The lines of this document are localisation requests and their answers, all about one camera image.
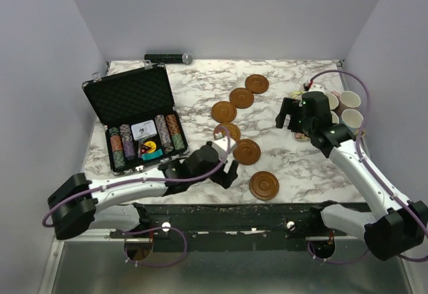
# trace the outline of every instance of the white marble surface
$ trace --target white marble surface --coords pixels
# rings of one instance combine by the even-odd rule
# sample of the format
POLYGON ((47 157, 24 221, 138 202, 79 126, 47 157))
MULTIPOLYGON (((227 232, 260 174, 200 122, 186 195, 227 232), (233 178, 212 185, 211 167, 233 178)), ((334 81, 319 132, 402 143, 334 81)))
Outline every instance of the white marble surface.
MULTIPOLYGON (((113 61, 109 74, 142 67, 141 61, 113 61)), ((218 123, 211 118, 211 107, 229 100, 231 90, 245 87, 251 74, 262 74, 270 82, 269 90, 255 95, 253 105, 238 109, 233 121, 241 130, 241 138, 255 140, 261 148, 261 158, 251 166, 239 165, 238 179, 225 190, 210 180, 192 185, 188 191, 162 198, 144 198, 142 203, 221 204, 263 203, 253 197, 248 183, 261 170, 275 174, 280 182, 278 195, 267 202, 338 202, 364 201, 343 172, 309 142, 297 142, 288 130, 275 128, 282 98, 299 90, 319 71, 337 69, 334 61, 235 61, 195 60, 191 65, 168 65, 177 112, 192 150, 213 138, 218 123)), ((343 91, 335 73, 317 81, 328 90, 343 91)), ((113 178, 108 163, 104 129, 97 120, 84 172, 87 178, 113 178)))

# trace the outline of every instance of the black microphone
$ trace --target black microphone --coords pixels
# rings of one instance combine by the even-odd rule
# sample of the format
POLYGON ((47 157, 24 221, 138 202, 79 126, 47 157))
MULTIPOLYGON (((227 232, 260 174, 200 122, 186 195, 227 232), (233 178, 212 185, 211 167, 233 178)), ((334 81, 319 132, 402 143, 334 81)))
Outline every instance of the black microphone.
POLYGON ((153 63, 185 63, 190 65, 193 61, 191 53, 182 54, 155 54, 147 53, 144 55, 144 60, 150 60, 153 63))

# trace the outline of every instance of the gray backdrop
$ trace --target gray backdrop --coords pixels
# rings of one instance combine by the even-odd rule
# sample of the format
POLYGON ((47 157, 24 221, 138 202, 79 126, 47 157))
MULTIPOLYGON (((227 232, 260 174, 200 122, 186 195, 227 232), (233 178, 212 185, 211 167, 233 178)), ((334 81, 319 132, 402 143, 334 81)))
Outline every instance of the gray backdrop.
MULTIPOLYGON (((428 204, 428 0, 380 0, 345 67, 372 94, 368 144, 374 162, 412 200, 428 204)), ((352 86, 360 92, 358 86, 352 86)), ((428 253, 428 241, 411 251, 428 253)), ((428 265, 414 264, 428 288, 428 265)))
POLYGON ((74 0, 107 59, 343 59, 378 0, 74 0))
POLYGON ((80 85, 105 65, 72 0, 0 3, 0 293, 37 293, 46 199, 80 170, 94 121, 80 85))

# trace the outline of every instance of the open case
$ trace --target open case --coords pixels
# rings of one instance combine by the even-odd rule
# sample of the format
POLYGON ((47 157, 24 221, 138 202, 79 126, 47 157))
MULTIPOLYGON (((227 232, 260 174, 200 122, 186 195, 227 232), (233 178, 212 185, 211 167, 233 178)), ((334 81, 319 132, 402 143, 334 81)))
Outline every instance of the open case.
POLYGON ((189 152, 163 63, 90 80, 82 89, 105 127, 113 172, 142 170, 189 152))

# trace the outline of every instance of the round wooden coaster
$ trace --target round wooden coaster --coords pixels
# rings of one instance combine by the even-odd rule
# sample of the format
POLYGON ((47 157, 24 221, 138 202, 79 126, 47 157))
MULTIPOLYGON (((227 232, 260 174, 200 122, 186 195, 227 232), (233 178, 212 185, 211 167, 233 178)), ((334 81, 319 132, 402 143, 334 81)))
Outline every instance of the round wooden coaster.
POLYGON ((211 108, 211 116, 217 122, 231 122, 236 117, 236 107, 230 102, 217 102, 211 108))
POLYGON ((280 183, 270 172, 256 172, 249 181, 249 189, 254 197, 269 200, 278 193, 280 183))
POLYGON ((229 134, 231 138, 233 138, 236 142, 239 141, 239 139, 241 138, 241 130, 239 130, 239 128, 235 124, 232 124, 231 122, 223 122, 217 127, 215 127, 214 134, 218 132, 217 130, 219 129, 220 126, 223 126, 227 130, 229 130, 229 134))
POLYGON ((233 157, 242 165, 255 164, 260 159, 261 151, 251 139, 242 139, 233 151, 233 157))
POLYGON ((230 93, 229 100, 236 108, 248 108, 254 102, 254 95, 248 89, 236 88, 230 93))
POLYGON ((255 94, 262 94, 269 88, 269 81, 262 75, 251 75, 245 80, 245 86, 255 94))

